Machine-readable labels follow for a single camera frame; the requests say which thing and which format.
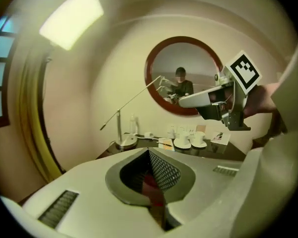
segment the white plate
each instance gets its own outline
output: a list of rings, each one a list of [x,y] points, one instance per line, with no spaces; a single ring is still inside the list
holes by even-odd
[[[204,148],[207,146],[206,142],[203,142],[202,144],[195,144],[194,142],[191,142],[191,144],[196,148]]]
[[[178,148],[181,148],[181,149],[190,149],[191,148],[191,144],[188,143],[186,145],[182,144],[180,142],[180,139],[179,138],[176,138],[174,141],[173,141],[173,144],[178,147]]]

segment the curtain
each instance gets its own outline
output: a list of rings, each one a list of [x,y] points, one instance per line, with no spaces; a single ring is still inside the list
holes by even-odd
[[[34,40],[28,49],[24,66],[20,68],[16,92],[17,116],[22,136],[34,164],[46,182],[51,182],[62,174],[42,133],[38,112],[39,72],[49,48],[50,44],[46,40]]]

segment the lamp stand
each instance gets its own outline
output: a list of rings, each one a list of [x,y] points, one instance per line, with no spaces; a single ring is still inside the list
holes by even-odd
[[[117,129],[118,129],[118,139],[116,140],[116,145],[119,149],[130,149],[137,144],[137,137],[132,134],[121,134],[121,121],[120,121],[120,109],[117,110]]]

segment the ceiling light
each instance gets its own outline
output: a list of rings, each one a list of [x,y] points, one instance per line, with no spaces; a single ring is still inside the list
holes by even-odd
[[[40,28],[40,34],[70,50],[83,32],[104,14],[99,0],[66,0]]]

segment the table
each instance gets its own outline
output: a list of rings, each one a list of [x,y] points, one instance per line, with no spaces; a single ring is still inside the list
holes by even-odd
[[[192,146],[190,149],[184,150],[174,147],[174,150],[176,152],[192,156],[231,161],[244,161],[246,157],[246,155],[242,151],[240,151],[236,146],[234,146],[231,142],[229,142],[228,145],[219,145],[212,143],[209,139],[205,139],[204,141],[207,144],[207,147],[205,148],[196,148]],[[157,142],[157,140],[152,139],[138,139],[137,145],[134,146],[132,149],[144,147],[158,147]],[[98,157],[98,159],[121,153],[124,151],[127,150],[121,150],[116,147],[115,143],[113,143]]]

